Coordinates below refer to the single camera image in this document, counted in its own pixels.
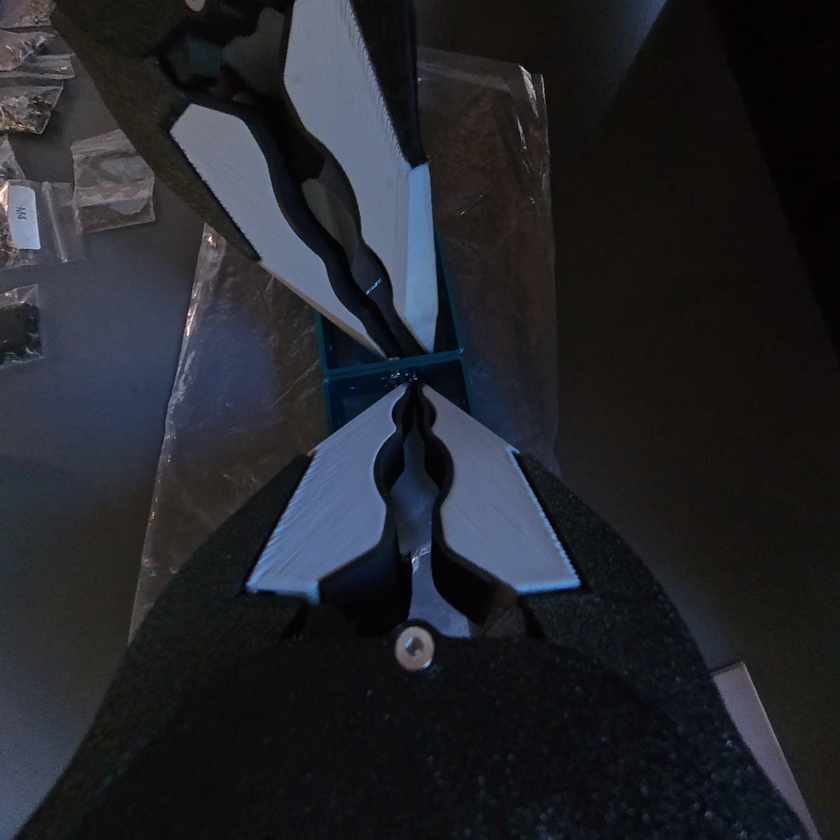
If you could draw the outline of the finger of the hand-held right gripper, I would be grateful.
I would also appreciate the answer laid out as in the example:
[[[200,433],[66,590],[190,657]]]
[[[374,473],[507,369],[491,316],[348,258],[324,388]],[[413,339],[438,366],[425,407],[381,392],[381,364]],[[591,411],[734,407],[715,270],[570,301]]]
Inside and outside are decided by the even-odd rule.
[[[253,113],[192,102],[171,136],[269,273],[371,352],[396,353],[382,317],[362,302],[342,247],[312,214]]]
[[[432,351],[438,289],[429,168],[403,154],[350,2],[295,2],[284,81],[303,126],[349,179],[361,237],[388,273],[397,316]]]

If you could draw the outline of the pile of small hardware bags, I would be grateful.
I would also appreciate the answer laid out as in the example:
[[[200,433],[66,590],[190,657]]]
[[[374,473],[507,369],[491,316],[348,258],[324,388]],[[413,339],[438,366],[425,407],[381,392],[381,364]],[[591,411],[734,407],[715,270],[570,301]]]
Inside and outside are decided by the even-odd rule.
[[[154,221],[154,176],[124,132],[70,146],[73,183],[29,180],[11,135],[41,135],[76,75],[51,27],[54,2],[2,2],[1,269],[67,264],[81,237]]]

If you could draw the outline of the white instruction booklet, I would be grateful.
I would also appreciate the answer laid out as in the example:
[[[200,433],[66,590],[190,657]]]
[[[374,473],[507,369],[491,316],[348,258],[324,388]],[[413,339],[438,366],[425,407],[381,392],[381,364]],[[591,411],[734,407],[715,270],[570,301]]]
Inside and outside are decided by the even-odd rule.
[[[809,838],[819,833],[784,756],[758,691],[743,662],[711,673],[728,714],[761,770],[800,818]]]

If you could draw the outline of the blue metal bracket assembly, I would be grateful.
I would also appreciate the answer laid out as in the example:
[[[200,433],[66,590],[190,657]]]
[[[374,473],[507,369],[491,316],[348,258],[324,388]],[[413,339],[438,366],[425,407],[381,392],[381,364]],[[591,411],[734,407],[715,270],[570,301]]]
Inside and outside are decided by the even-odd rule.
[[[333,433],[372,406],[393,387],[422,382],[461,410],[471,414],[469,388],[459,339],[458,321],[450,299],[443,242],[434,231],[438,313],[434,352],[399,360],[384,360],[316,315],[329,432]]]

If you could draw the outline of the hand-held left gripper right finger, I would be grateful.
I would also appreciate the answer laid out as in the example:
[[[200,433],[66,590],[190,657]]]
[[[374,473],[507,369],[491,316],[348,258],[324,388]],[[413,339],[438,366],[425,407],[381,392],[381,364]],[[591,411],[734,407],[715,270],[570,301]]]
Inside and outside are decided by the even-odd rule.
[[[442,451],[435,525],[455,562],[518,595],[577,589],[579,576],[518,463],[518,451],[429,385],[428,446]]]

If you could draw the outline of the grey desk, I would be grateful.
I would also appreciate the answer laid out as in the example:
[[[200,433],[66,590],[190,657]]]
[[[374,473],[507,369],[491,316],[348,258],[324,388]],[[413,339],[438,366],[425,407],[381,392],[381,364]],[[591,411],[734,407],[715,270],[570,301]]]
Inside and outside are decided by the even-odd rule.
[[[838,358],[705,2],[421,2],[426,46],[548,94],[563,480],[638,553],[710,667],[749,667],[838,838]],[[37,284],[45,357],[2,370],[2,838],[87,729],[128,640],[203,224]]]

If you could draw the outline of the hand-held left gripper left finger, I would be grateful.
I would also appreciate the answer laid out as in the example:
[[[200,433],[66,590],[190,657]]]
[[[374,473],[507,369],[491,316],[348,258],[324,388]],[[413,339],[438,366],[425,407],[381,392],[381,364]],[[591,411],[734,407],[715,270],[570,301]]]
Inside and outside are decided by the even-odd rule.
[[[313,450],[249,576],[250,593],[348,605],[387,593],[399,552],[387,498],[403,471],[399,385]]]

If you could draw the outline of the large clear plastic bag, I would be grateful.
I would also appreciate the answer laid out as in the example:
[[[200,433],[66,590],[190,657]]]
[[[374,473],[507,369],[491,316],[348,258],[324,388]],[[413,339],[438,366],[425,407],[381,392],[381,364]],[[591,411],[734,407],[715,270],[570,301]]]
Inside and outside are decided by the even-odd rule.
[[[454,318],[447,372],[469,408],[553,472],[558,360],[549,119],[540,74],[419,53],[439,268]],[[211,228],[198,253],[165,419],[129,634],[194,550],[361,396],[345,358],[371,359]]]

